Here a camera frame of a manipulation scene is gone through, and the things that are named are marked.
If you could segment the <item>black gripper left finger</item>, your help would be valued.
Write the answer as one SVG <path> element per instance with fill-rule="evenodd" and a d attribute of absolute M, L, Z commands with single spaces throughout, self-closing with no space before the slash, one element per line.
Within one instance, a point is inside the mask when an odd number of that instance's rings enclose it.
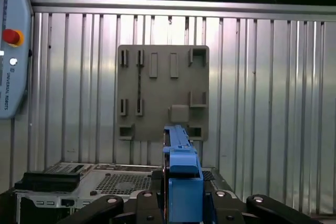
<path fill-rule="evenodd" d="M 163 172 L 156 170 L 148 190 L 134 191 L 126 201 L 116 195 L 103 196 L 59 223 L 165 223 L 163 184 Z"/>

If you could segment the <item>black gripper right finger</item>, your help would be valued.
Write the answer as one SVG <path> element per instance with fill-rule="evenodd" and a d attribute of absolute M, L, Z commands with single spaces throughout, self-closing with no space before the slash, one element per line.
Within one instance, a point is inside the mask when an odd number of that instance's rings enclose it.
<path fill-rule="evenodd" d="M 266 195 L 242 201 L 216 170 L 203 171 L 203 223 L 320 223 Z"/>

